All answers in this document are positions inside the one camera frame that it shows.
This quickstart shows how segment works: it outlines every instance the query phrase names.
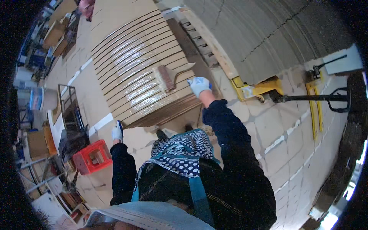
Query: stack of cardboard sheets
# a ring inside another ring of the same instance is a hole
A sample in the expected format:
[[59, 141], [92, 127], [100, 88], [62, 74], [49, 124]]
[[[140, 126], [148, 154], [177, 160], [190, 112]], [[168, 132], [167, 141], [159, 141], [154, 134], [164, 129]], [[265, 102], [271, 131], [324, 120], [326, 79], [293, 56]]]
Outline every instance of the stack of cardboard sheets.
[[161, 125], [195, 108], [188, 71], [165, 93], [153, 69], [188, 63], [176, 37], [152, 0], [98, 0], [92, 17], [92, 59], [115, 120], [125, 128]]

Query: white glove with blue palm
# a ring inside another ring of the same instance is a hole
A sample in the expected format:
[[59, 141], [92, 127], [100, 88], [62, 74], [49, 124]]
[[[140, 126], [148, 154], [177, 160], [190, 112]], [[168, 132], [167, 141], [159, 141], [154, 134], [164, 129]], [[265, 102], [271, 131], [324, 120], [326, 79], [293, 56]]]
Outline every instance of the white glove with blue palm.
[[193, 80], [188, 79], [187, 82], [197, 98], [199, 98], [200, 93], [204, 90], [212, 92], [212, 84], [207, 78], [195, 77]]

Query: warehouse floor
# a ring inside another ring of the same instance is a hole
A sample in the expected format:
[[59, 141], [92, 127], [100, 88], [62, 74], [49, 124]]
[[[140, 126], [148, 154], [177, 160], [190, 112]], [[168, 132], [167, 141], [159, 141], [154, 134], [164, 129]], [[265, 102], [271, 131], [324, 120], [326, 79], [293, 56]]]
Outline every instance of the warehouse floor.
[[[77, 43], [64, 58], [60, 57], [45, 81], [47, 88], [57, 89], [58, 84], [74, 86], [84, 124], [89, 124], [91, 142], [104, 139], [112, 146], [111, 129], [114, 120], [109, 120], [109, 108], [97, 82], [91, 63], [89, 33], [91, 23], [82, 17], [79, 22]], [[305, 68], [320, 64], [313, 60], [304, 66], [295, 66], [281, 72], [283, 90], [288, 95], [305, 95], [302, 74]], [[312, 121], [308, 102], [287, 102], [274, 104], [266, 100], [261, 104], [256, 99], [239, 101], [235, 91], [220, 67], [212, 70], [221, 93], [228, 101], [228, 107], [247, 127], [252, 136], [252, 147], [256, 157], [269, 178], [277, 202], [277, 222], [273, 229], [299, 229], [308, 219], [314, 197], [329, 174], [336, 156], [338, 144], [347, 114], [334, 113], [322, 103], [324, 129], [317, 139], [312, 137]], [[329, 76], [322, 68], [324, 82], [320, 90], [325, 94], [346, 86], [345, 77]], [[161, 129], [169, 136], [184, 131], [184, 125], [197, 127], [201, 123], [201, 108], [176, 118]], [[124, 130], [124, 143], [134, 156], [137, 169], [150, 158], [151, 147], [156, 135], [144, 128]], [[215, 155], [220, 157], [220, 146], [211, 137]], [[109, 206], [113, 192], [112, 167], [87, 176], [79, 175], [77, 189], [88, 205], [93, 208]]]

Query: cardboard sheet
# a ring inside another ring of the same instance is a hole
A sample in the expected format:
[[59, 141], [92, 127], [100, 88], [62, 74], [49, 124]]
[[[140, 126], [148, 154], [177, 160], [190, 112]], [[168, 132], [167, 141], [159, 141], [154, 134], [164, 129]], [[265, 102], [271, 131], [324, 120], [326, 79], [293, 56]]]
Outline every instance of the cardboard sheet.
[[162, 91], [153, 74], [159, 65], [175, 69], [188, 60], [152, 0], [97, 0], [94, 12], [92, 59], [113, 118], [125, 127], [143, 125], [143, 117], [145, 124], [154, 125], [198, 105], [186, 81], [195, 76], [193, 71], [180, 74], [176, 89], [168, 93]]
[[[353, 42], [327, 1], [184, 0], [184, 4], [216, 38], [224, 57], [230, 58], [249, 85]], [[232, 75], [232, 66], [228, 67], [224, 70]]]

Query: cardboard box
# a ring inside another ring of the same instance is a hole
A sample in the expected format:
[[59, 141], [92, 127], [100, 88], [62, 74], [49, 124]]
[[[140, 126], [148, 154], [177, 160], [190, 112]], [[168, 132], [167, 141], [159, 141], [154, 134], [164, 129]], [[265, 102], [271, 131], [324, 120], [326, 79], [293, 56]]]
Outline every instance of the cardboard box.
[[64, 49], [67, 47], [67, 45], [68, 39], [65, 36], [63, 36], [60, 39], [59, 43], [54, 47], [52, 55], [55, 57], [60, 56], [63, 53]]
[[47, 148], [49, 149], [49, 153], [51, 156], [57, 154], [57, 150], [54, 143], [54, 138], [52, 137], [51, 128], [49, 122], [45, 121], [42, 125], [43, 134], [45, 136], [45, 141], [47, 144]]
[[29, 156], [32, 161], [50, 156], [43, 131], [27, 133]]
[[65, 28], [65, 25], [55, 21], [45, 35], [42, 47], [48, 49], [51, 46], [57, 46], [60, 38], [64, 36]]
[[71, 13], [77, 8], [77, 4], [74, 0], [63, 0], [60, 5], [52, 13], [49, 20], [49, 25], [53, 24], [55, 21], [61, 20], [66, 13]]
[[63, 24], [63, 25], [65, 25], [65, 26], [68, 26], [70, 17], [71, 17], [71, 13], [66, 13], [66, 15], [64, 16], [64, 18], [62, 18], [60, 20], [60, 23]]

